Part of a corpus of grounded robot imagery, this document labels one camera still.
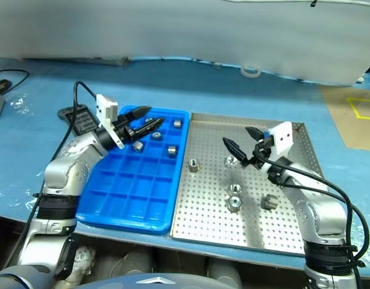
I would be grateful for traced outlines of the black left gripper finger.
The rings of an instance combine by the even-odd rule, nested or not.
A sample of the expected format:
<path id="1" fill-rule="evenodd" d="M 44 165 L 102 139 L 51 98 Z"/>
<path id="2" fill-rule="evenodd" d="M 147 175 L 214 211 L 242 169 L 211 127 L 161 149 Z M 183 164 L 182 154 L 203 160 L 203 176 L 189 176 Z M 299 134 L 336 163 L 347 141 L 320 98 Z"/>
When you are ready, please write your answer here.
<path id="1" fill-rule="evenodd" d="M 146 136 L 155 130 L 157 130 L 165 121 L 163 117 L 151 119 L 150 121 L 146 122 L 143 126 L 137 129 L 130 129 L 129 135 L 130 136 Z"/>
<path id="2" fill-rule="evenodd" d="M 150 106 L 139 106 L 125 113 L 124 116 L 128 121 L 134 121 L 145 116 L 150 110 Z"/>

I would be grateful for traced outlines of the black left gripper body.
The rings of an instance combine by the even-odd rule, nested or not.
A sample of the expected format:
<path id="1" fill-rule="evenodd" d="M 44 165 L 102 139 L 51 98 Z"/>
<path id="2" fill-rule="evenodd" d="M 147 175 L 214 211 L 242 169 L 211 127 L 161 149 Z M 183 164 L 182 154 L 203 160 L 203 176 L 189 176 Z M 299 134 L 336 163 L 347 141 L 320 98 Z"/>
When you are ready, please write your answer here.
<path id="1" fill-rule="evenodd" d="M 136 118 L 132 115 L 118 115 L 117 120 L 112 123 L 114 132 L 120 138 L 121 142 L 132 142 L 141 138 L 135 129 L 130 128 L 130 123 L 134 120 Z"/>

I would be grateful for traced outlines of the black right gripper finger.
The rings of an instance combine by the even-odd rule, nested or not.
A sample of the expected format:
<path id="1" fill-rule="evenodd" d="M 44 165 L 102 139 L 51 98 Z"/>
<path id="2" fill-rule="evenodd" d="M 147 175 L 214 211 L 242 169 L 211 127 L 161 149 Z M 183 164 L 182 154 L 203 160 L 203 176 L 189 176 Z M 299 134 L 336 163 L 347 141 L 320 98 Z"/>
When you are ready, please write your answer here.
<path id="1" fill-rule="evenodd" d="M 253 126 L 246 126 L 245 130 L 257 142 L 262 141 L 265 138 L 265 133 Z"/>
<path id="2" fill-rule="evenodd" d="M 247 158 L 246 153 L 241 150 L 235 141 L 226 137 L 223 137 L 222 141 L 230 154 L 232 154 L 232 156 L 234 156 L 242 166 L 249 165 L 249 159 Z"/>

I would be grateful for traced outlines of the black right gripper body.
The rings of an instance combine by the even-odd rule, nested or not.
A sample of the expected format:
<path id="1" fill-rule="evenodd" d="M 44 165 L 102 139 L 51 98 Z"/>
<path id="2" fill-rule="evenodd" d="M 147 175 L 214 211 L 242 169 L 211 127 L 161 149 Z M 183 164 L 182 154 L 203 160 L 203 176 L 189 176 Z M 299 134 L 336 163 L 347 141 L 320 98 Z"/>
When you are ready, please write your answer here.
<path id="1" fill-rule="evenodd" d="M 250 159 L 245 158 L 243 160 L 243 168 L 247 166 L 253 166 L 255 169 L 260 170 L 271 155 L 271 147 L 274 145 L 273 136 L 263 136 L 257 140 L 252 151 L 252 157 Z"/>

